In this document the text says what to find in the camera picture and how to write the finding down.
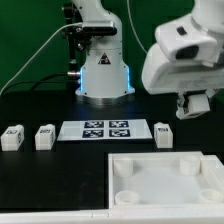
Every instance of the cable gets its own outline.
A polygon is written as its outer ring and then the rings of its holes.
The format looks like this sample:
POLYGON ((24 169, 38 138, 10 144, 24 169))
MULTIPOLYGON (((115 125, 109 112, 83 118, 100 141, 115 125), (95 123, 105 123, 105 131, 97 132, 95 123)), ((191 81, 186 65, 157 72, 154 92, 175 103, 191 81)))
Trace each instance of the cable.
POLYGON ((11 89, 12 87, 14 86, 17 86, 17 85, 22 85, 22 84, 55 84, 55 83, 68 83, 69 81, 52 81, 52 82, 44 82, 44 81, 24 81, 24 82, 17 82, 17 83, 14 83, 12 85, 8 85, 4 91, 2 92, 2 95, 5 94, 5 92, 7 92, 9 89, 11 89))
POLYGON ((82 23, 74 23, 74 24, 69 24, 61 27, 58 29, 40 48, 39 50, 25 63, 25 65, 11 78, 1 89, 0 91, 0 97, 4 91, 4 89, 12 82, 14 81, 22 72, 23 70, 30 64, 30 62, 33 61, 33 59, 47 46, 47 44, 63 29, 72 27, 72 26, 81 26, 82 23))
POLYGON ((47 81, 49 79, 52 79, 52 78, 56 78, 56 77, 64 77, 64 76, 67 76, 67 73, 63 72, 63 73, 56 73, 56 74, 52 74, 52 75, 49 75, 43 79, 41 79, 39 82, 37 82, 31 89, 30 91, 34 91, 41 83, 40 82, 44 82, 44 81, 47 81))
POLYGON ((143 47, 143 45, 142 45, 142 43, 141 43, 141 41, 140 41, 140 39, 138 37, 138 34, 137 34, 136 30, 135 30, 135 26, 134 26, 134 23, 133 23, 132 17, 131 17, 131 9, 130 9, 130 1, 129 0, 127 0, 127 6, 128 6, 128 16, 129 16, 129 20, 130 20, 130 23, 131 23, 132 31, 133 31, 133 33, 135 35, 135 38, 136 38, 138 44, 140 45, 140 47, 142 48, 142 50, 147 54, 148 52, 143 47))

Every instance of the white block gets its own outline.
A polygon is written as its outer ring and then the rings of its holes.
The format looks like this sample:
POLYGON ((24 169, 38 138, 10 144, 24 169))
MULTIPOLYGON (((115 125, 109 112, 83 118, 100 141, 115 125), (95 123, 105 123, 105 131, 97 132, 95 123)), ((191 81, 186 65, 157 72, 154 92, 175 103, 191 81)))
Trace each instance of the white block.
POLYGON ((154 138, 158 148, 173 148, 173 133, 168 124, 155 124, 154 138))
POLYGON ((206 94, 192 95, 188 97, 187 108, 178 107, 177 117, 182 119, 196 118, 210 111, 209 101, 206 94))
POLYGON ((24 140, 22 125, 8 127, 1 136, 2 151, 16 151, 24 140))
POLYGON ((51 150, 56 138, 55 126, 41 126, 35 135, 36 150, 51 150))
POLYGON ((180 172, 186 176, 196 176, 200 173, 201 160, 196 155, 186 155, 180 159, 180 172))

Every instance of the black sticker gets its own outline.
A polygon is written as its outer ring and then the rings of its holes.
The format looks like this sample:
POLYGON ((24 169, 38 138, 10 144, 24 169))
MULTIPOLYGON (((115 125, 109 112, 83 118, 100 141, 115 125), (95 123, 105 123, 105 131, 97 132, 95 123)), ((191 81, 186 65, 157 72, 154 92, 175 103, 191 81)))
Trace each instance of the black sticker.
POLYGON ((99 65, 111 65, 110 60, 108 59, 106 53, 103 54, 102 58, 100 59, 99 65))
POLYGON ((17 133, 17 130, 9 130, 9 131, 7 131, 7 135, 14 135, 14 134, 16 134, 17 133))
POLYGON ((54 135, 53 135, 53 132, 51 133, 51 142, 52 142, 52 143, 54 142, 54 135))
POLYGON ((160 132, 166 132, 166 131, 169 131, 168 128, 158 128, 158 130, 159 130, 160 132))
POLYGON ((18 141, 19 143, 22 141, 21 133, 18 134, 18 141))
POLYGON ((103 130, 89 130, 83 131, 82 138, 102 138, 103 130))
POLYGON ((110 128, 128 128, 129 124, 128 124, 128 121, 110 121, 109 127, 110 128))
POLYGON ((104 122, 103 121, 88 121, 85 122, 84 128, 103 128, 104 122))
POLYGON ((48 130, 48 129, 41 130, 40 133, 41 134, 47 134, 47 133, 50 133, 50 130, 48 130))
POLYGON ((129 138, 131 133, 129 129, 123 130, 110 130, 110 137, 112 138, 129 138))

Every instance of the warning label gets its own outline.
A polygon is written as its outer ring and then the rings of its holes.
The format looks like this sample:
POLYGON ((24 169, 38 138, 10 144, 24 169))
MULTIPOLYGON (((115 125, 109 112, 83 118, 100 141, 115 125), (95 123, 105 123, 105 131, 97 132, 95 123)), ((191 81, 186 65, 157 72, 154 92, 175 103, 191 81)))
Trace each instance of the warning label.
POLYGON ((99 65, 111 65, 110 60, 108 59, 106 53, 103 54, 102 58, 100 59, 99 65))

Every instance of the black cable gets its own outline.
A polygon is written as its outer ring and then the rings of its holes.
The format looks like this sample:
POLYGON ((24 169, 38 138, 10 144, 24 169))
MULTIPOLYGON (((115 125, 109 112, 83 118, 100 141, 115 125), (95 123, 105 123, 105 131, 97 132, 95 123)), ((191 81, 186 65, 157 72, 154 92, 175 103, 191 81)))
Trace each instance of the black cable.
POLYGON ((17 83, 14 83, 10 86, 7 86, 4 90, 4 92, 2 93, 2 95, 4 95, 6 93, 7 90, 11 89, 12 87, 14 86, 17 86, 17 85, 21 85, 21 84, 51 84, 51 83, 68 83, 69 81, 52 81, 52 82, 44 82, 44 81, 24 81, 24 82, 17 82, 17 83))
MULTIPOLYGON (((56 73, 56 74, 52 74, 52 75, 49 75, 43 79, 41 79, 39 82, 44 82, 44 81, 47 81, 49 79, 52 79, 52 78, 56 78, 56 77, 64 77, 64 76, 67 76, 67 73, 65 72, 62 72, 62 73, 56 73)), ((36 82, 36 84, 30 89, 30 91, 34 91, 39 85, 41 85, 41 83, 39 82, 36 82)))

